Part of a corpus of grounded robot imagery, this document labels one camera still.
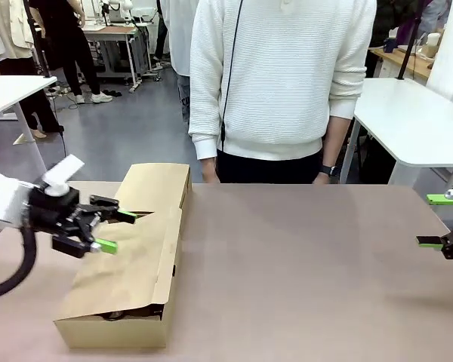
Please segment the person's right hand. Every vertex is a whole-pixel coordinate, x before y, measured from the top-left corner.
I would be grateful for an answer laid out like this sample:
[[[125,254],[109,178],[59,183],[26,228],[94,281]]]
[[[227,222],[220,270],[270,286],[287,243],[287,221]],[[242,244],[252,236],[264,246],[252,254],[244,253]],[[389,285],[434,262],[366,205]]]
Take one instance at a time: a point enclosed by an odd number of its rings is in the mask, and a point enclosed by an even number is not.
[[[201,160],[202,178],[205,183],[220,183],[216,169],[216,158],[205,158]]]

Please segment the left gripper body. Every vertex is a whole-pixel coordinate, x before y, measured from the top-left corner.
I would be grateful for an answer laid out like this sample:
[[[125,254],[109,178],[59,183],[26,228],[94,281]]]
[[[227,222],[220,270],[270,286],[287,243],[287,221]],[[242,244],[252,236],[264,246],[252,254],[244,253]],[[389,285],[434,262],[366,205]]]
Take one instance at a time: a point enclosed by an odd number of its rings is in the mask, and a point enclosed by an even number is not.
[[[79,204],[79,190],[71,188],[65,195],[50,196],[43,187],[34,186],[28,194],[25,210],[25,236],[36,232],[78,236],[79,227],[67,219]]]

